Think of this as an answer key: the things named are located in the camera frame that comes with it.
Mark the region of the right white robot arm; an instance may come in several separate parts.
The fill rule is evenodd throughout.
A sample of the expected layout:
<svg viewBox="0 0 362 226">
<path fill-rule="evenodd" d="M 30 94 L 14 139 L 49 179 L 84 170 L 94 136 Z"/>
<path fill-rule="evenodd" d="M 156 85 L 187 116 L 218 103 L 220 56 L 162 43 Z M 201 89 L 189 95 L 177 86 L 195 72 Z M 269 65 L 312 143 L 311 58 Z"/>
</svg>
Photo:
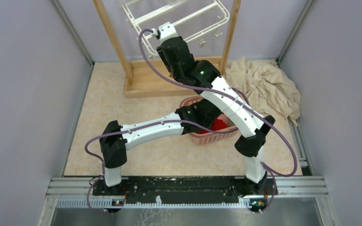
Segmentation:
<svg viewBox="0 0 362 226">
<path fill-rule="evenodd" d="M 156 50 L 181 86 L 192 87 L 238 127 L 241 136 L 234 146 L 245 156 L 246 178 L 259 183 L 266 174 L 261 165 L 265 137 L 271 129 L 269 124 L 274 124 L 275 119 L 271 115 L 263 117 L 250 113 L 248 104 L 228 85 L 220 71 L 207 60 L 195 60 L 181 36 L 166 38 Z"/>
</svg>

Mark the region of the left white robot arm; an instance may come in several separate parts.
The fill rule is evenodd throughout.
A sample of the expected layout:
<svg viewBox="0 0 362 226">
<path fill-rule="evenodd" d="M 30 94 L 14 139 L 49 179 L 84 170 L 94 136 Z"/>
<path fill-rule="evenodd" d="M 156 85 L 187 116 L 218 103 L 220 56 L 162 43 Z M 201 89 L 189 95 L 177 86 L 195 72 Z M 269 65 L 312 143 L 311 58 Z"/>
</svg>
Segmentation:
<svg viewBox="0 0 362 226">
<path fill-rule="evenodd" d="M 127 151 L 159 138 L 197 133 L 203 128 L 211 127 L 221 113 L 210 101 L 201 99 L 155 120 L 129 125 L 120 125 L 118 121 L 110 122 L 103 137 L 99 139 L 106 186 L 121 183 L 121 167 L 127 162 Z"/>
</svg>

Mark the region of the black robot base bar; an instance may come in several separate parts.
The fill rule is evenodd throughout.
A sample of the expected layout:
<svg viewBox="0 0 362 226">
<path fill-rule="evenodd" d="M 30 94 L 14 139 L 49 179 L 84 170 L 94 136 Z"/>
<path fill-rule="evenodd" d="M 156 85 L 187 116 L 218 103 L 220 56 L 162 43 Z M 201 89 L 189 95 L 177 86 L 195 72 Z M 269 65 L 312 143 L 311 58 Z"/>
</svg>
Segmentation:
<svg viewBox="0 0 362 226">
<path fill-rule="evenodd" d="M 245 177 L 129 176 L 115 186 L 103 179 L 53 179 L 48 195 L 61 198 L 61 207 L 86 207 L 116 213 L 122 209 L 247 208 L 259 213 L 278 194 L 275 179 L 254 183 Z"/>
</svg>

